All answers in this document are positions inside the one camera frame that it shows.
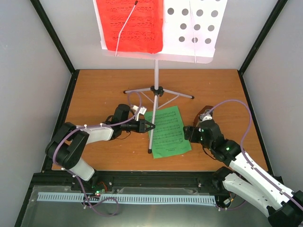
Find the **red sheet music page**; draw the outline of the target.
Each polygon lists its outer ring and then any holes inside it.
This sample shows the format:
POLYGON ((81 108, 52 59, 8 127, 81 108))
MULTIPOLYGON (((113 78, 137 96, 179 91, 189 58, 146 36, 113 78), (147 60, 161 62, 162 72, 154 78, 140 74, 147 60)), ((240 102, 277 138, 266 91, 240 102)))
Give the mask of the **red sheet music page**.
POLYGON ((156 54, 163 49, 162 0, 97 0, 109 51, 156 54))

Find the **green sheet music page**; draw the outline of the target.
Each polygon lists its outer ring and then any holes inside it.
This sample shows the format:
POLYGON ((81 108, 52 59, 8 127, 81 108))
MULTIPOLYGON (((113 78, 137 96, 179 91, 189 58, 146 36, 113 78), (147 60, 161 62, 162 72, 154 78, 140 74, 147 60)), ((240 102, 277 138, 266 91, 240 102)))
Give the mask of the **green sheet music page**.
POLYGON ((157 110, 152 137, 152 155, 164 158, 190 151, 190 142, 184 139, 183 121, 177 106, 157 110))

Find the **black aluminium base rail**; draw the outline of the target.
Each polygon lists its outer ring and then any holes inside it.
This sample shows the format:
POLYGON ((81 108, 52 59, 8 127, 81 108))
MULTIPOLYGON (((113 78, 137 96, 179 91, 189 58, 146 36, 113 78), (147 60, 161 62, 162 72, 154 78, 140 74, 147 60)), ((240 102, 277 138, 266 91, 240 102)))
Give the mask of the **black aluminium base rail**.
MULTIPOLYGON (((108 192, 124 187, 184 188, 210 195, 228 195, 228 191, 214 179, 214 172, 162 172, 162 171, 97 171, 88 182, 82 181, 88 192, 107 187, 108 192)), ((65 171, 35 173, 30 182, 34 186, 70 186, 80 189, 78 181, 65 171)))

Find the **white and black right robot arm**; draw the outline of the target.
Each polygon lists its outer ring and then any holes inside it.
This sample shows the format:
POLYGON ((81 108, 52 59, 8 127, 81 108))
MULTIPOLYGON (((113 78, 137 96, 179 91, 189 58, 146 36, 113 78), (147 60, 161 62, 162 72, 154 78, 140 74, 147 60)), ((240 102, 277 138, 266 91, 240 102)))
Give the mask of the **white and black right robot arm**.
POLYGON ((263 170, 238 143, 226 139, 214 120, 183 128, 184 137, 199 143, 225 166, 215 172, 218 190, 242 197, 262 212, 273 227, 298 227, 303 223, 303 193, 294 192, 263 170))

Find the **small green circuit board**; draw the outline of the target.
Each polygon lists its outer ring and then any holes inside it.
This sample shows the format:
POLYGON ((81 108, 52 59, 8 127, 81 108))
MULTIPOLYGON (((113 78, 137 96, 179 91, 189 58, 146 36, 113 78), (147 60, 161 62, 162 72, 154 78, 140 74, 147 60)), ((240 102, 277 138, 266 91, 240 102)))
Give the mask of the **small green circuit board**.
POLYGON ((107 192, 107 189, 100 189, 100 190, 96 190, 95 191, 95 195, 96 196, 100 196, 101 194, 104 194, 104 193, 106 193, 107 192))

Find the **white tripod music stand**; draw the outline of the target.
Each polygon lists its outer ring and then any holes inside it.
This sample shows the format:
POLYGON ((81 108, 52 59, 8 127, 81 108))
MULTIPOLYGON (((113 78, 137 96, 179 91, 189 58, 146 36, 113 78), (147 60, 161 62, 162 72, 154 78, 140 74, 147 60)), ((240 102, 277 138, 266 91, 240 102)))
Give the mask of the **white tripod music stand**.
POLYGON ((159 86, 160 61, 195 64, 208 64, 213 61, 216 40, 227 1, 163 0, 163 49, 156 54, 109 51, 103 40, 103 30, 96 1, 93 2, 93 5, 102 53, 111 57, 154 61, 154 85, 151 88, 154 93, 154 99, 152 99, 154 110, 159 108, 159 97, 166 93, 166 89, 159 86))

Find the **brown wooden metronome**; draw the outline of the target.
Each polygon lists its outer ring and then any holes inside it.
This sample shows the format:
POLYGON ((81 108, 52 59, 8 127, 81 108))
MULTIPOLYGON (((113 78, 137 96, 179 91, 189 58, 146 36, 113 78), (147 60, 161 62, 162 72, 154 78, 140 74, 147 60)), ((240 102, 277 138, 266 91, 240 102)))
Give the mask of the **brown wooden metronome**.
POLYGON ((205 107, 203 107, 198 112, 196 117, 194 118, 193 126, 197 127, 199 125, 199 123, 201 123, 203 121, 212 120, 213 119, 213 111, 209 112, 212 108, 213 108, 213 106, 210 106, 210 105, 206 105, 205 107))

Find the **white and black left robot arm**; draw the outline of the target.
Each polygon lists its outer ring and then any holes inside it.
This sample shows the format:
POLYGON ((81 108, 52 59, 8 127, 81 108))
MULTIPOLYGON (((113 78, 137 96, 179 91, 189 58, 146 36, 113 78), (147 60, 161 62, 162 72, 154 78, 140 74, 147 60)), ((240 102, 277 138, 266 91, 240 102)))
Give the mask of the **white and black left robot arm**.
POLYGON ((81 178, 87 190, 94 190, 98 186, 98 178, 95 176, 96 170, 82 158, 85 146, 115 140, 123 131, 146 133, 154 130, 153 123, 139 118, 145 112, 143 106, 119 104, 114 114, 98 125, 76 126, 66 122, 51 139, 45 153, 55 164, 81 178))

